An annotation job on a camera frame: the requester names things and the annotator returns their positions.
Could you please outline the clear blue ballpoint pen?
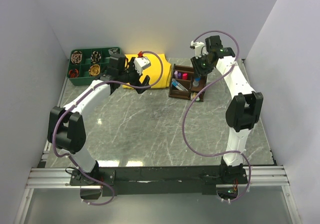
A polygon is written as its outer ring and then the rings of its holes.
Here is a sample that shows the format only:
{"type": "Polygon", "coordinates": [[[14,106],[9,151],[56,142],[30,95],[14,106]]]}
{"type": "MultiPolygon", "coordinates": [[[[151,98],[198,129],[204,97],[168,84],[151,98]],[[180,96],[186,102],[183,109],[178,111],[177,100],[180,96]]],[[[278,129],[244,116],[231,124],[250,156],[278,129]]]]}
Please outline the clear blue ballpoint pen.
{"type": "Polygon", "coordinates": [[[183,86],[181,83],[179,83],[179,82],[178,82],[177,80],[175,80],[175,79],[172,79],[171,83],[177,83],[177,84],[183,86]]]}

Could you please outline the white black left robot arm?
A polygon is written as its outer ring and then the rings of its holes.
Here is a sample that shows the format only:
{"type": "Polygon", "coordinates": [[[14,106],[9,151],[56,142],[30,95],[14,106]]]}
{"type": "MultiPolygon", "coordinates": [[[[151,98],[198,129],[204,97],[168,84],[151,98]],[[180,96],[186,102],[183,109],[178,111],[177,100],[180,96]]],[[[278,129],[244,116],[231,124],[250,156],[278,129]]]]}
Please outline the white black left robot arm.
{"type": "Polygon", "coordinates": [[[86,119],[103,99],[125,83],[139,94],[147,90],[150,77],[146,76],[143,81],[140,77],[150,66],[150,60],[142,55],[128,59],[123,54],[113,54],[108,65],[80,96],[64,107],[55,106],[50,111],[47,139],[55,155],[69,158],[88,185],[96,184],[101,176],[98,162],[85,147],[86,119]]]}

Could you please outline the pink highlighter marker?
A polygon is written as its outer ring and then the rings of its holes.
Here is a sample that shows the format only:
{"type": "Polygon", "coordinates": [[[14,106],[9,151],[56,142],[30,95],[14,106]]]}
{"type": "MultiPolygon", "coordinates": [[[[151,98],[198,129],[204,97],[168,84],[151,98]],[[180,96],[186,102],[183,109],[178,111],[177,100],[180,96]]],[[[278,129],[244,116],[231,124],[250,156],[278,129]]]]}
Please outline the pink highlighter marker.
{"type": "Polygon", "coordinates": [[[188,74],[187,73],[183,73],[182,74],[182,79],[183,80],[187,80],[188,79],[188,74]]]}

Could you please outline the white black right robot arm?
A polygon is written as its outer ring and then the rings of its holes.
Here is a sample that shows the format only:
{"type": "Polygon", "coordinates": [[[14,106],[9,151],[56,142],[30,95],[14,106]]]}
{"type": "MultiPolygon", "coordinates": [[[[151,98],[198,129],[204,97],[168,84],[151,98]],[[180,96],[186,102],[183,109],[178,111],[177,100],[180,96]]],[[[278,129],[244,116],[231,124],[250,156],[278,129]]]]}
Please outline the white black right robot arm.
{"type": "Polygon", "coordinates": [[[191,58],[194,69],[192,86],[198,88],[200,79],[216,69],[223,77],[231,102],[225,119],[229,126],[226,154],[222,156],[219,177],[224,183],[231,183],[240,171],[248,136],[259,121],[264,97],[255,92],[239,68],[235,54],[229,47],[223,47],[218,35],[210,36],[204,42],[191,41],[195,56],[191,58]]]}

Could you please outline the blue capped marker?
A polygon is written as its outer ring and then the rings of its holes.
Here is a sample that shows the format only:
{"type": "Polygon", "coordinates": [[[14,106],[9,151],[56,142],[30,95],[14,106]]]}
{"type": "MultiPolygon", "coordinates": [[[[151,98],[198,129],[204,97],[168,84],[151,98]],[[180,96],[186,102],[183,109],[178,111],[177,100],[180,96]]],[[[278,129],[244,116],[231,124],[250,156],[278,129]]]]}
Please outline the blue capped marker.
{"type": "Polygon", "coordinates": [[[177,83],[172,83],[172,86],[178,89],[179,91],[187,91],[183,86],[177,84],[177,83]]]}

